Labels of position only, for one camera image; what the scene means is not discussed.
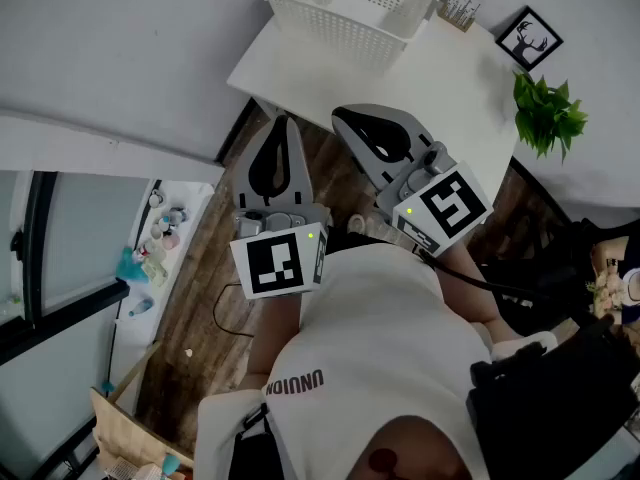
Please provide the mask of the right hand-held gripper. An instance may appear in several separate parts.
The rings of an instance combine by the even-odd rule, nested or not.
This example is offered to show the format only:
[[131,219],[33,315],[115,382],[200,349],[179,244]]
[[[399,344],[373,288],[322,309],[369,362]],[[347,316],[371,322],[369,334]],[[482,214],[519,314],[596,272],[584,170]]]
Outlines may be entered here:
[[440,256],[493,212],[470,167],[455,161],[444,144],[431,145],[408,112],[349,104],[335,108],[331,122],[360,170],[384,189],[376,198],[379,209],[429,255]]

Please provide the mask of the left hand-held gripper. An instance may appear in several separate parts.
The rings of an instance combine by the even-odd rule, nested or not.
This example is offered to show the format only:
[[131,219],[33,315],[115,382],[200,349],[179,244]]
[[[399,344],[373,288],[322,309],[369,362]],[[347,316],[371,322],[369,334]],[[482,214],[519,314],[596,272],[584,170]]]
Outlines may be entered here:
[[[240,208],[303,204],[313,199],[296,122],[280,115],[249,141],[233,171]],[[230,243],[244,296],[256,300],[311,292],[320,287],[330,210],[313,203],[274,210],[239,210]]]

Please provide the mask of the white plastic basket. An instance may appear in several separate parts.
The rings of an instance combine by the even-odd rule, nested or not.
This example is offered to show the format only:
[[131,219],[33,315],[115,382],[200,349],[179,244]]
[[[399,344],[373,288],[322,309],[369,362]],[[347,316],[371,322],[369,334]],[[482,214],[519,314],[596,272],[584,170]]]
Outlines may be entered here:
[[438,0],[265,0],[286,34],[384,72],[426,27]]

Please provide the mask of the person's left forearm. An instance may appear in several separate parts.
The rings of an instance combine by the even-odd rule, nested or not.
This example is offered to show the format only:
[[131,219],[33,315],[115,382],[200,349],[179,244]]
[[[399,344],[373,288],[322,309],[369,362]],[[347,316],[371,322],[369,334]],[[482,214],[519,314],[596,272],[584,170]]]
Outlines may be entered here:
[[301,302],[300,294],[265,301],[239,390],[261,389],[267,384],[277,357],[299,333]]

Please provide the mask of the person's right forearm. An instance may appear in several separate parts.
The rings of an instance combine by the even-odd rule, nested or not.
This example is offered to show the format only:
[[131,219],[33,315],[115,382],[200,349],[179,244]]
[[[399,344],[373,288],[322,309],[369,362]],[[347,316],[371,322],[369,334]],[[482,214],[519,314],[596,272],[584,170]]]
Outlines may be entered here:
[[[463,243],[457,243],[439,256],[439,261],[449,269],[484,281],[481,271]],[[494,343],[521,338],[502,318],[491,292],[472,286],[441,270],[437,277],[446,305],[470,323],[482,324]]]

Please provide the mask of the beige shoe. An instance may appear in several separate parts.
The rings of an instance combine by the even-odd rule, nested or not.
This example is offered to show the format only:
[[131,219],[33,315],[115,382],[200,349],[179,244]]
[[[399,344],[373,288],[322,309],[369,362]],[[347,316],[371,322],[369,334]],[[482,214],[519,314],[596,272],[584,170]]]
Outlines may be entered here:
[[362,215],[359,213],[352,214],[347,222],[347,232],[356,233],[365,236],[374,236],[380,225],[384,223],[384,219],[377,213]]

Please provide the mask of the small white card holder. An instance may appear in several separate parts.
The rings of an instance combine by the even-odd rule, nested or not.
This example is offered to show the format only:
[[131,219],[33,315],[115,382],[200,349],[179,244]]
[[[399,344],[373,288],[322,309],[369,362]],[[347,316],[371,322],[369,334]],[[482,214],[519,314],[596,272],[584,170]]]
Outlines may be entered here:
[[458,30],[467,32],[475,22],[481,4],[481,0],[447,0],[437,10],[437,14]]

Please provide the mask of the green potted plant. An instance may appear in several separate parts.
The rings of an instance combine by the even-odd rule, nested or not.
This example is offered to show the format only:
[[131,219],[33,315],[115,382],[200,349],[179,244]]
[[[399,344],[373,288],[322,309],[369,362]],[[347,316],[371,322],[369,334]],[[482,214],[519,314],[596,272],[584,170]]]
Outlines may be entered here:
[[549,87],[541,77],[538,81],[525,72],[514,72],[513,99],[517,107],[515,125],[521,142],[537,157],[547,156],[555,145],[560,146],[565,160],[573,140],[581,136],[589,116],[581,110],[580,99],[569,100],[569,86]]

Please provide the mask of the black framed deer picture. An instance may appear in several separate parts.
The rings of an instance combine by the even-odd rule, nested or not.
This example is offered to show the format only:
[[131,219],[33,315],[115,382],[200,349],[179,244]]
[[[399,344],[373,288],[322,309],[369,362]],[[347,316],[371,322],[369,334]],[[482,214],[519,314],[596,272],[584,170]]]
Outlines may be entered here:
[[533,9],[525,6],[495,43],[530,72],[564,41]]

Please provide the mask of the white t-shirt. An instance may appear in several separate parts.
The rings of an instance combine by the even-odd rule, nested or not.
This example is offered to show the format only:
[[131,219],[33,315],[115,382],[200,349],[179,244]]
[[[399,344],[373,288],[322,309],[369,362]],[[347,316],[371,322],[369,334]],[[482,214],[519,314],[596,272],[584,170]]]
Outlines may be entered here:
[[[194,480],[489,480],[466,401],[470,368],[549,332],[494,343],[445,303],[437,271],[364,239],[327,255],[267,384],[203,399]],[[381,448],[393,475],[372,471]]]

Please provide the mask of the wooden stick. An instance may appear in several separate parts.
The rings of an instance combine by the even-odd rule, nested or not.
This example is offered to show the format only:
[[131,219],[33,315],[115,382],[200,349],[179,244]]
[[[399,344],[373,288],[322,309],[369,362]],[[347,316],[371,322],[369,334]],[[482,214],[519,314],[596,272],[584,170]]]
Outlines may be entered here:
[[134,378],[146,368],[147,362],[149,359],[155,354],[155,352],[160,348],[162,342],[155,341],[145,352],[145,354],[141,357],[141,359],[130,369],[130,371],[125,375],[122,381],[116,386],[115,390],[108,396],[108,400],[115,404],[117,400],[121,397],[121,395],[125,392],[129,384],[134,380]]

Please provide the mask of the pale flower bouquet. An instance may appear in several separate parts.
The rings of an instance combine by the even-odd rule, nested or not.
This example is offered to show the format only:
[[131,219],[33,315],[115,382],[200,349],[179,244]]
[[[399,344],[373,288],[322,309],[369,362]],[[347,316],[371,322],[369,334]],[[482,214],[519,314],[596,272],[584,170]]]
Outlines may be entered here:
[[597,317],[621,311],[624,305],[627,285],[620,278],[615,266],[600,272],[594,282],[586,285],[593,295],[593,312]]

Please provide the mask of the brown cardboard sheet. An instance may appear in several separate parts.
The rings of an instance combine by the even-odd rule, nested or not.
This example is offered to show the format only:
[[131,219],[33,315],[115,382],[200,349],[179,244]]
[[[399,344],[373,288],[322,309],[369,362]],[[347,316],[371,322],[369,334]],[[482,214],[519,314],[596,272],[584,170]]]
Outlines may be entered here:
[[193,477],[192,455],[181,452],[147,429],[96,389],[91,388],[89,394],[96,416],[93,437],[98,446],[97,459],[101,469],[108,469],[118,458],[123,458],[136,467],[147,464],[160,467],[165,457],[172,455],[179,460],[180,465],[170,478],[180,480],[185,476]]

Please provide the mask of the dark red round pendant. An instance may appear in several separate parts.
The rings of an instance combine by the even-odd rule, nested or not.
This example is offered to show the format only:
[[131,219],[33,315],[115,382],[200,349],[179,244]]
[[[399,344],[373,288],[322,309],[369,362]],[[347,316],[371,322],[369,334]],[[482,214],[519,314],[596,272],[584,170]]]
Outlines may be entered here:
[[397,465],[396,453],[388,448],[374,450],[368,459],[370,469],[376,473],[393,475]]

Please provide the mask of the black window frame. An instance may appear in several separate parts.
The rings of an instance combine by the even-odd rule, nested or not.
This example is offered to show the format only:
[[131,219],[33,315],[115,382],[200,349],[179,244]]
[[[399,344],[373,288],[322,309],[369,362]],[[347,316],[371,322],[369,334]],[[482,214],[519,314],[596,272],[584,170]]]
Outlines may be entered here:
[[0,170],[0,365],[119,304],[158,179]]

